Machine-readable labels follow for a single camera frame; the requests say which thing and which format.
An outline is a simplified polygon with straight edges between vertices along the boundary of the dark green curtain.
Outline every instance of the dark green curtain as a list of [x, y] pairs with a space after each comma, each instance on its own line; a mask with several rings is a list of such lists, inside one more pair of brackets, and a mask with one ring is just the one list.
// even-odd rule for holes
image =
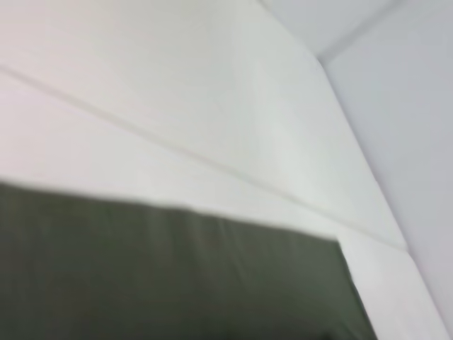
[[338, 243], [0, 185], [0, 339], [376, 339]]

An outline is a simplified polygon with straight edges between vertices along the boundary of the white surface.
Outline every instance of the white surface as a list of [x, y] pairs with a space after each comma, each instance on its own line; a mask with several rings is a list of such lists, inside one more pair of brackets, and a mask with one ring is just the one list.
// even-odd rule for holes
[[404, 250], [148, 143], [0, 75], [0, 177], [52, 190], [179, 205], [338, 237], [379, 340], [448, 340]]
[[0, 4], [0, 63], [404, 247], [323, 70], [256, 1]]
[[326, 70], [453, 334], [453, 6], [409, 1]]
[[307, 47], [319, 55], [395, 0], [263, 0]]

